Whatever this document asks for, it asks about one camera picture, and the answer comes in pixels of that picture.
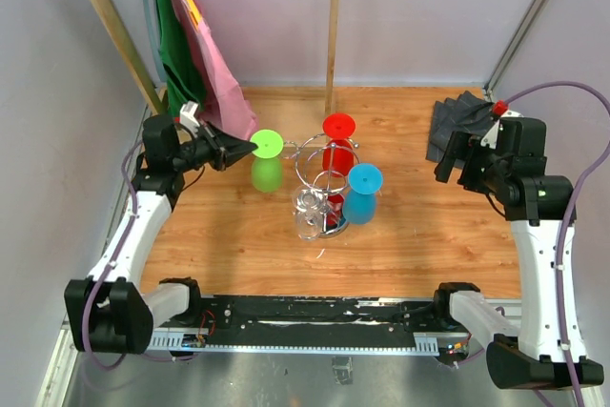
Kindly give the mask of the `green wine glass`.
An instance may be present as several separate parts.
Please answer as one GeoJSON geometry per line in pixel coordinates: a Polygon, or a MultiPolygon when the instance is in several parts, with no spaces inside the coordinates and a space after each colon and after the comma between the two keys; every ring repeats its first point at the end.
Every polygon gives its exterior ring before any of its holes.
{"type": "Polygon", "coordinates": [[[251,168],[253,186],[262,193],[277,191],[283,182],[283,166],[280,155],[284,148],[282,136],[273,130],[255,132],[251,141],[256,144],[251,168]]]}

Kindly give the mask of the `red wine glass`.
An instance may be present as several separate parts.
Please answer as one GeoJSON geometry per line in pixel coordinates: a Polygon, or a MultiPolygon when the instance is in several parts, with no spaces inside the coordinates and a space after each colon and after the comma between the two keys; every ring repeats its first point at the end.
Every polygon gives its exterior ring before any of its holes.
{"type": "Polygon", "coordinates": [[[331,169],[334,176],[347,176],[355,161],[349,141],[356,130],[355,120],[346,113],[333,113],[323,121],[322,129],[329,137],[328,149],[322,156],[323,169],[331,169]]]}

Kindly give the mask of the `blue wine glass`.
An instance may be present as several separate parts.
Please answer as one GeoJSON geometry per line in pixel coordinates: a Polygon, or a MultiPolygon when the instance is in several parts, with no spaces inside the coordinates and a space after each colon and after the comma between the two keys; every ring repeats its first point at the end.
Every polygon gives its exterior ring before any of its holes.
{"type": "Polygon", "coordinates": [[[370,163],[354,165],[348,174],[348,184],[342,208],[344,218],[350,224],[369,223],[376,213],[376,193],[383,185],[381,170],[370,163]]]}

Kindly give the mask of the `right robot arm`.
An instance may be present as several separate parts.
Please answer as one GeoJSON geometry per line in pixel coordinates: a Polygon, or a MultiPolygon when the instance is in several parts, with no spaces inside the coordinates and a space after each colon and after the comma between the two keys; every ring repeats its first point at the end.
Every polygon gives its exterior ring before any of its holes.
{"type": "Polygon", "coordinates": [[[600,386],[602,366],[580,334],[571,268],[576,192],[570,180],[545,172],[546,125],[500,118],[484,136],[455,131],[435,168],[448,181],[457,161],[464,190],[495,197],[518,250],[521,319],[515,326],[472,283],[438,286],[432,319],[444,331],[463,326],[486,352],[499,389],[562,390],[600,386]]]}

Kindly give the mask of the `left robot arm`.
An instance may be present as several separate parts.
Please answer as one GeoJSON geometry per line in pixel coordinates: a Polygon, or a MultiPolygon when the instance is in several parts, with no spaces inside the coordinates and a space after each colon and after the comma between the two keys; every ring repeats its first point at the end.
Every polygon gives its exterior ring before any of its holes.
{"type": "Polygon", "coordinates": [[[140,141],[127,154],[136,160],[136,170],[123,175],[129,197],[119,226],[97,264],[85,278],[71,280],[64,292],[78,351],[142,355],[159,326],[176,320],[191,327],[202,319],[196,280],[167,278],[143,294],[143,270],[185,189],[185,174],[206,167],[223,172],[256,148],[209,123],[189,127],[169,114],[144,121],[140,141]]]}

